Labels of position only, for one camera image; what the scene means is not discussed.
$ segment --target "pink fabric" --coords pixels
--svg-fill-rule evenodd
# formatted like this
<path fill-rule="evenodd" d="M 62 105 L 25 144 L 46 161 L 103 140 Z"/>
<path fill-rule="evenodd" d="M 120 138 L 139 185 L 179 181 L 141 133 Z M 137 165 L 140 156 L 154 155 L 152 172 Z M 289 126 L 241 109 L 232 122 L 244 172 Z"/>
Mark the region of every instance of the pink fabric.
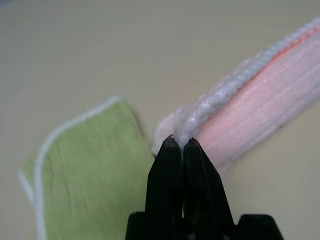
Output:
<path fill-rule="evenodd" d="M 224 174 L 231 161 L 296 117 L 320 97 L 320 32 L 275 58 L 195 138 Z"/>
<path fill-rule="evenodd" d="M 188 141 L 198 133 L 202 124 L 204 124 L 210 116 L 216 114 L 223 108 L 248 81 L 266 68 L 272 60 L 298 45 L 319 29 L 320 17 L 316 17 L 314 20 L 298 28 L 295 32 L 287 35 L 250 59 L 249 63 L 244 64 L 245 67 L 239 67 L 240 71 L 238 73 L 234 76 L 226 77 L 226 81 L 223 84 L 220 86 L 216 84 L 208 93 L 202 95 L 192 105 L 190 110 L 185 112 L 185 116 L 177 122 L 173 129 L 173 138 L 180 148 L 183 149 Z"/>

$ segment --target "beige background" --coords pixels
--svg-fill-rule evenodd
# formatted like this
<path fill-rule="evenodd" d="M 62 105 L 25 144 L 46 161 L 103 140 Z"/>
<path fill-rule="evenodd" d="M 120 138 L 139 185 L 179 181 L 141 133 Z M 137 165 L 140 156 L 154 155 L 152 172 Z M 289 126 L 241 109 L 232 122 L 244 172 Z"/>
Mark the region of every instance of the beige background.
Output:
<path fill-rule="evenodd" d="M 0 5 L 0 239 L 34 239 L 16 171 L 58 124 L 119 95 L 150 137 L 178 105 L 319 13 L 319 0 Z M 316 104 L 234 165 L 225 189 L 236 221 L 268 213 L 286 239 L 320 239 L 319 120 Z"/>

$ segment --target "green fabric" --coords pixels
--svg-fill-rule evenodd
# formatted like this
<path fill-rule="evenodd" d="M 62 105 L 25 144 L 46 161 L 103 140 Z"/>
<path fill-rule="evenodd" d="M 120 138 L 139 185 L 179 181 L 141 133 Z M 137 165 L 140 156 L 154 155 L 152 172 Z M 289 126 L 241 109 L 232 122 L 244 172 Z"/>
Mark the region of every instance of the green fabric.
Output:
<path fill-rule="evenodd" d="M 22 169 L 32 188 L 35 157 Z M 66 130 L 42 168 L 46 239 L 125 239 L 128 216 L 144 210 L 153 160 L 124 100 Z"/>

